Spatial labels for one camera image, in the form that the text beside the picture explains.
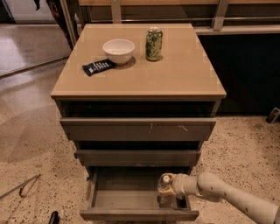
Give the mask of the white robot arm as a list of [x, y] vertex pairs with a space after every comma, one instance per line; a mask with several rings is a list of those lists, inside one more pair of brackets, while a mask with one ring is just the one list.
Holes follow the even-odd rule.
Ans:
[[225, 200], [256, 224], [280, 224], [280, 206], [235, 188], [211, 172], [198, 176], [164, 173], [157, 190], [160, 195], [193, 195], [210, 201]]

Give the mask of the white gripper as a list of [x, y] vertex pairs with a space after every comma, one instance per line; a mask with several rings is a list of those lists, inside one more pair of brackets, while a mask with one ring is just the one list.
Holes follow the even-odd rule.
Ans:
[[172, 188], [167, 187], [167, 188], [158, 188], [158, 195], [161, 197], [166, 197], [166, 196], [185, 196], [186, 191], [184, 188], [185, 185], [185, 180], [186, 180], [187, 175], [186, 174], [176, 174], [173, 181], [172, 181]]

